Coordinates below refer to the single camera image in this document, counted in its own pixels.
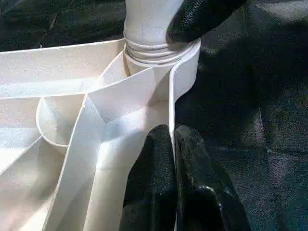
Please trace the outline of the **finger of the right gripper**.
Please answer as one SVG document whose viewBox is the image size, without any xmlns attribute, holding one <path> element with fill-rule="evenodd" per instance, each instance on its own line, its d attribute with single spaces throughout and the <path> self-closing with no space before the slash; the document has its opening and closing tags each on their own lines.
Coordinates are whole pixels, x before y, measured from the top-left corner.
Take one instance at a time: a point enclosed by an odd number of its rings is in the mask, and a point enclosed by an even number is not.
<svg viewBox="0 0 308 231">
<path fill-rule="evenodd" d="M 189 43 L 218 27 L 239 9 L 245 0 L 185 0 L 172 18 L 167 38 Z"/>
</svg>

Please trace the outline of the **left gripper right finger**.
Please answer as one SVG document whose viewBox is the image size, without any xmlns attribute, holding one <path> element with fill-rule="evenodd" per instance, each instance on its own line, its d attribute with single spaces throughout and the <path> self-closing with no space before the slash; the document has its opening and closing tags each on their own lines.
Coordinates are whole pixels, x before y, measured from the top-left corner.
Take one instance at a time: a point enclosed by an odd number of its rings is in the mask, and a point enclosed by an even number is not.
<svg viewBox="0 0 308 231">
<path fill-rule="evenodd" d="M 198 131 L 174 131 L 179 231 L 248 231 L 244 206 L 221 164 L 212 159 Z"/>
</svg>

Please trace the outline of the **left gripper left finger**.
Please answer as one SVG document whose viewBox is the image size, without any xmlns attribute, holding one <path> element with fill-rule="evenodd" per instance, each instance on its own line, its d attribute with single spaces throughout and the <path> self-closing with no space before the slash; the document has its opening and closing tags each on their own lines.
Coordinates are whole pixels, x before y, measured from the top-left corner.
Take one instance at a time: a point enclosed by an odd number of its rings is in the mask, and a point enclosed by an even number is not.
<svg viewBox="0 0 308 231">
<path fill-rule="evenodd" d="M 177 182 L 169 127 L 146 136 L 126 184 L 121 231 L 172 231 L 177 210 Z"/>
</svg>

